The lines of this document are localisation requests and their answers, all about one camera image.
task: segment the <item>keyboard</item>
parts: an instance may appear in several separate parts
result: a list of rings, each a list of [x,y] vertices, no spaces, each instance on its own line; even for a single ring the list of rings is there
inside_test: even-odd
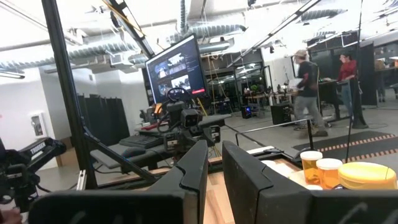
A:
[[[122,146],[129,146],[129,147],[137,146],[137,147],[143,147],[144,149],[148,149],[163,144],[163,138],[155,136],[137,135],[122,139],[119,141],[119,144]]]

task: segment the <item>railing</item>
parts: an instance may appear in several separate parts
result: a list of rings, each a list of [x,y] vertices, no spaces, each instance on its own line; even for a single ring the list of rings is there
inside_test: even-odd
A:
[[[298,120],[298,121],[292,121],[292,122],[288,122],[288,123],[277,124],[277,125],[268,126],[268,127],[264,127],[264,128],[257,128],[257,129],[252,129],[252,130],[248,130],[248,131],[242,131],[242,132],[235,133],[236,144],[239,146],[238,135],[240,135],[240,134],[252,133],[252,132],[255,132],[255,131],[261,131],[261,130],[270,129],[270,128],[276,128],[276,127],[280,127],[280,126],[287,125],[287,124],[299,123],[299,122],[302,122],[302,121],[306,121],[307,122],[308,138],[310,139],[310,147],[311,147],[311,150],[314,150],[313,141],[312,141],[312,132],[311,132],[311,120],[310,119],[301,119],[301,120]]]

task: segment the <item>black shirt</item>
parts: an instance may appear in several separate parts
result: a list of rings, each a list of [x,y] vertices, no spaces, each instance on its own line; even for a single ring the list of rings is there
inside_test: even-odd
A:
[[[299,96],[318,96],[317,73],[317,65],[315,63],[305,61],[300,64],[300,68],[298,69],[298,78],[302,78],[303,80],[297,85],[297,88],[304,87],[304,89],[298,91]]]

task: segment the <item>red shirt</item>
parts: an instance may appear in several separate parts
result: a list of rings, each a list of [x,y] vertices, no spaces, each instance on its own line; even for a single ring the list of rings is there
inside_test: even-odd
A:
[[[350,75],[356,75],[356,61],[351,60],[347,63],[343,63],[340,67],[340,73],[338,74],[337,81],[342,81]]]

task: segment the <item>white lid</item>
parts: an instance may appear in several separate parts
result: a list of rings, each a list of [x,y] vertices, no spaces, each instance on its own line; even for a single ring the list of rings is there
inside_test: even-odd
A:
[[[323,188],[318,185],[307,185],[306,188],[309,190],[323,190]]]
[[[261,161],[263,164],[267,165],[267,166],[274,166],[276,165],[276,162],[274,161]]]
[[[320,159],[317,161],[317,167],[323,170],[339,169],[343,165],[338,159]]]
[[[307,151],[307,152],[302,152],[300,154],[301,159],[305,159],[305,160],[319,160],[322,159],[322,152],[318,152],[318,151]]]

